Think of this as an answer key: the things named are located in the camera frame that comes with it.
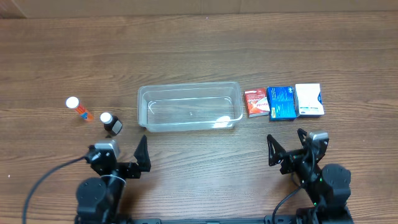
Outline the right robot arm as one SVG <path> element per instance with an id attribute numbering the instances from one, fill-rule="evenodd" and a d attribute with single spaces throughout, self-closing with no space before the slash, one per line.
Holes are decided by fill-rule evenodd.
<path id="1" fill-rule="evenodd" d="M 318 166 L 324 157 L 329 135 L 325 131 L 306 132 L 298 129 L 302 147 L 286 151 L 272 135 L 267 136 L 269 166 L 281 165 L 280 173 L 296 174 L 297 188 L 282 199 L 265 223 L 353 223 L 346 201 L 351 195 L 351 172 L 339 164 Z M 295 215 L 278 215 L 278 209 L 298 191 L 304 189 L 312 207 L 299 208 Z"/>

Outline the orange tablet tube white cap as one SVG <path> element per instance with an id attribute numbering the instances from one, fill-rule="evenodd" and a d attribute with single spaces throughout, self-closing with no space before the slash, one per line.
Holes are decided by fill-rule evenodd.
<path id="1" fill-rule="evenodd" d="M 75 110 L 85 121 L 94 120 L 93 115 L 80 103 L 77 97 L 71 96 L 67 98 L 65 104 L 67 108 Z"/>

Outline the dark brown bottle white cap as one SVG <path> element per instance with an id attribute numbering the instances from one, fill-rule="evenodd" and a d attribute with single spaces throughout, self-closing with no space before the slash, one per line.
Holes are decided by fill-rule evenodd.
<path id="1" fill-rule="evenodd" d="M 118 135 L 123 128 L 123 124 L 119 118 L 111 113 L 102 113 L 100 120 L 103 123 L 104 129 L 112 136 Z"/>

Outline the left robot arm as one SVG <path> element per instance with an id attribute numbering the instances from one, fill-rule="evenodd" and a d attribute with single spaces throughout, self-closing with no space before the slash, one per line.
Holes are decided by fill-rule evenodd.
<path id="1" fill-rule="evenodd" d="M 130 215 L 119 213 L 128 179 L 138 179 L 151 168 L 147 137 L 143 136 L 134 151 L 136 162 L 119 162 L 120 148 L 114 139 L 90 145 L 87 163 L 99 175 L 84 180 L 76 190 L 76 223 L 133 223 Z"/>

